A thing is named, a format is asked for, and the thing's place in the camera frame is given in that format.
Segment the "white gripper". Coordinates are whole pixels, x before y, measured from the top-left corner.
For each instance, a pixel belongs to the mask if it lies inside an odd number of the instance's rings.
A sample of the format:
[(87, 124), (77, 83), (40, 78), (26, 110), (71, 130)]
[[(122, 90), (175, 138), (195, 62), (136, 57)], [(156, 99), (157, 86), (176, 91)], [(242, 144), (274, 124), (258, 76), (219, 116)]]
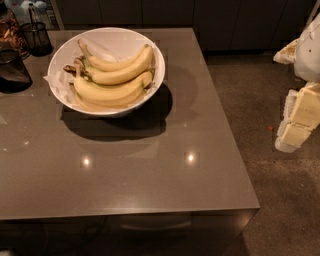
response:
[(293, 153), (310, 137), (320, 124), (320, 14), (302, 32), (280, 51), (273, 60), (293, 64), (295, 75), (309, 81), (299, 91), (290, 90), (284, 105), (275, 148)]

